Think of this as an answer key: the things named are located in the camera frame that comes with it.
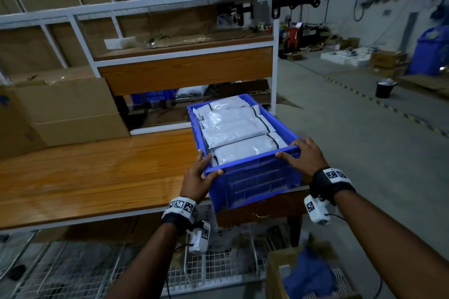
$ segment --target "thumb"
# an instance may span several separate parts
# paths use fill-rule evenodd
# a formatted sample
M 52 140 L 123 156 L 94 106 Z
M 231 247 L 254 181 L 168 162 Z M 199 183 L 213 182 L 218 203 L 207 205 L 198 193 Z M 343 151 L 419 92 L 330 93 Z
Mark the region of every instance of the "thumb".
M 278 151 L 275 155 L 278 159 L 286 160 L 290 165 L 293 165 L 296 161 L 296 159 L 287 153 L 284 153 L 283 151 Z
M 223 175 L 224 172 L 222 169 L 218 169 L 216 171 L 211 172 L 209 175 L 206 176 L 206 178 L 204 179 L 203 183 L 204 186 L 207 187 L 208 189 L 210 188 L 210 186 L 212 185 L 212 182 L 214 182 L 214 180 L 219 177 L 220 175 Z

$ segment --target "wooden tabletop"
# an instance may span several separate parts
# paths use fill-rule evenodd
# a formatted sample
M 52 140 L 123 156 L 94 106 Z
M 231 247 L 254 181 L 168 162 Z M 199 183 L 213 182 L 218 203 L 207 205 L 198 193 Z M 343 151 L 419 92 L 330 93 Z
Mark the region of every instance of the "wooden tabletop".
M 0 161 L 0 230 L 166 206 L 195 157 L 181 129 Z

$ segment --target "hazard stripe tape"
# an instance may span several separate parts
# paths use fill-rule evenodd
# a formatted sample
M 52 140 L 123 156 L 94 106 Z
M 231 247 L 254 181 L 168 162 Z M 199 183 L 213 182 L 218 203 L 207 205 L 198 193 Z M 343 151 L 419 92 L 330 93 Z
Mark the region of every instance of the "hazard stripe tape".
M 363 98 L 369 99 L 371 102 L 376 103 L 376 104 L 380 105 L 380 106 L 383 107 L 383 108 L 389 109 L 389 110 L 393 111 L 394 113 L 396 113 L 396 114 L 398 114 L 398 115 L 400 115 L 400 116 L 402 116 L 402 117 L 407 118 L 407 119 L 410 120 L 410 121 L 413 121 L 413 122 L 415 122 L 415 123 L 417 123 L 417 124 L 419 124 L 419 125 L 422 125 L 423 127 L 427 128 L 427 129 L 429 129 L 429 130 L 431 130 L 431 131 L 433 131 L 433 132 L 436 132 L 437 134 L 440 134 L 441 136 L 444 136 L 444 137 L 446 137 L 446 138 L 449 138 L 449 133 L 448 133 L 448 132 L 445 132 L 444 130 L 441 130 L 441 129 L 439 129 L 439 128 L 435 128 L 434 126 L 432 126 L 432 125 L 430 125 L 430 124 L 428 124 L 428 123 L 426 123 L 426 122 L 424 122 L 424 121 L 421 121 L 421 120 L 419 120 L 418 118 L 416 118 L 416 117 L 414 117 L 414 116 L 404 114 L 403 112 L 397 110 L 396 108 L 393 108 L 393 107 L 391 107 L 391 106 L 389 106 L 389 105 L 386 105 L 385 103 L 382 103 L 381 101 L 379 101 L 379 99 L 373 98 L 373 97 L 368 96 L 368 95 L 365 95 L 364 93 L 362 93 L 362 92 L 360 92 L 360 91 L 357 91 L 357 90 L 355 90 L 355 89 L 353 89 L 353 88 L 350 88 L 349 86 L 344 85 L 344 84 L 340 83 L 339 81 L 336 81 L 336 80 L 334 80 L 334 79 L 332 79 L 332 78 L 330 78 L 330 77 L 328 77 L 328 76 L 324 76 L 324 77 L 325 77 L 329 82 L 338 84 L 339 86 L 342 86 L 342 87 L 344 87 L 345 89 L 347 89 L 347 90 L 349 90 L 349 91 L 352 91 L 352 92 L 356 93 L 357 95 L 359 95 L 359 96 L 361 96 L 361 97 L 363 97 Z

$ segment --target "blue trash bin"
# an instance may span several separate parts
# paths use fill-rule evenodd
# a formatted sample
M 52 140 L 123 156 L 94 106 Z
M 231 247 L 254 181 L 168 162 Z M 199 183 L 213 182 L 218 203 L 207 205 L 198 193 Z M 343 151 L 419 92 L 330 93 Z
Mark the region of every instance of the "blue trash bin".
M 438 75 L 449 65 L 449 25 L 426 30 L 419 38 L 408 75 Z

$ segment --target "person's right hand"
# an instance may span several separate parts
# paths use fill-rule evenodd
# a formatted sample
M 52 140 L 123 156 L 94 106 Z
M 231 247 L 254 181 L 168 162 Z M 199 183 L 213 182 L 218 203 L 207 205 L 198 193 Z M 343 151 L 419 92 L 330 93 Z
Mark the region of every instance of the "person's right hand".
M 298 146 L 301 150 L 298 159 L 282 151 L 277 152 L 275 156 L 286 160 L 294 169 L 308 177 L 312 177 L 318 169 L 329 167 L 320 148 L 310 137 L 306 138 L 305 141 L 298 138 L 291 143 L 292 145 Z

